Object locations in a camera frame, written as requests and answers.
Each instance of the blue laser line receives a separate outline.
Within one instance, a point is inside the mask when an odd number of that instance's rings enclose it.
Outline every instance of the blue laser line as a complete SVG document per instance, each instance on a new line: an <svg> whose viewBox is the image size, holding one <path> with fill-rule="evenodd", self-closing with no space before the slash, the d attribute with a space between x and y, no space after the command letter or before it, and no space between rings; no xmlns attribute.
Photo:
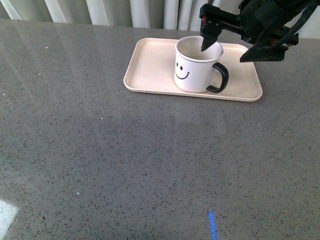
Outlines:
<svg viewBox="0 0 320 240"><path fill-rule="evenodd" d="M216 230L215 230L215 222L214 222L214 218L212 216L212 212L211 211L209 211L209 218L210 218L210 223L211 223L212 238L213 238L213 240L217 240Z"/></svg>

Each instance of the smiley face eyes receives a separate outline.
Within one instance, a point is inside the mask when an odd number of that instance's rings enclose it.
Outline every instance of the smiley face eyes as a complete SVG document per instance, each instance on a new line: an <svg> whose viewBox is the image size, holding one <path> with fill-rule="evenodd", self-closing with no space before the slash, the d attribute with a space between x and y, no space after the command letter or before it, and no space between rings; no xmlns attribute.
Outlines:
<svg viewBox="0 0 320 240"><path fill-rule="evenodd" d="M178 67L179 65L178 65L178 63L176 63L176 66ZM184 69L182 66L180 66L180 70L182 70L182 69Z"/></svg>

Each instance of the mug rim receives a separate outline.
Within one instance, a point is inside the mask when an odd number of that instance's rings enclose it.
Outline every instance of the mug rim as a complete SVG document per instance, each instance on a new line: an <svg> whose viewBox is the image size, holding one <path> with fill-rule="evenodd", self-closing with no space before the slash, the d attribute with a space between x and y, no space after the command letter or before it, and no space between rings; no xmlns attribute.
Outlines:
<svg viewBox="0 0 320 240"><path fill-rule="evenodd" d="M185 40L185 39L191 39L191 38L195 38L195 39L199 39L199 38L202 38L202 36L186 36L186 37L183 37L181 38L176 44L175 44L175 51L184 59L188 60L188 61L191 61L191 62L196 62L196 63L211 63L211 62L214 62L214 61L217 61L218 59L220 59L222 57L222 55L224 54L224 48L221 46L221 44L219 42L215 42L215 44L217 44L219 46L219 48L221 48L221 53L218 57L215 57L215 58L212 58L212 59L206 59L206 60L200 60L200 59L195 59L195 58L191 58L191 57L188 57L184 54L182 54L179 49L178 49L178 44Z"/></svg>

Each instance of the smiley face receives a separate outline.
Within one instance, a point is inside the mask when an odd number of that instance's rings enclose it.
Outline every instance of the smiley face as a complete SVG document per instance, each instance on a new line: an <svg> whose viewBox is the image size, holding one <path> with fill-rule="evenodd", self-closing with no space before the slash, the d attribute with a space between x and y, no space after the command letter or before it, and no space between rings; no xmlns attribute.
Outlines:
<svg viewBox="0 0 320 240"><path fill-rule="evenodd" d="M189 76L189 73L190 73L190 72L187 71L187 74L186 74L185 77L179 77L179 76L177 75L177 70L176 70L176 69L174 70L174 73L175 73L175 75L176 75L176 77L177 77L178 79L183 80L183 79L186 79L186 78Z"/></svg>

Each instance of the rectangular tray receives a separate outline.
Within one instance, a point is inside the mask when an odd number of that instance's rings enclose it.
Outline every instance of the rectangular tray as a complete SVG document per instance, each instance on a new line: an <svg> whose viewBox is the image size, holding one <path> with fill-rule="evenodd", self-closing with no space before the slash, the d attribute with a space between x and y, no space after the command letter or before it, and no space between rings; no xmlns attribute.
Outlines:
<svg viewBox="0 0 320 240"><path fill-rule="evenodd" d="M248 50L239 44L221 43L224 54L220 59L229 71L226 88L219 93L204 91L185 92L174 81L176 39L144 38L137 42L123 83L133 92L165 94L187 97L253 102L262 94L262 88L253 62L240 63L240 57ZM220 86L218 71L212 78L214 86Z"/></svg>

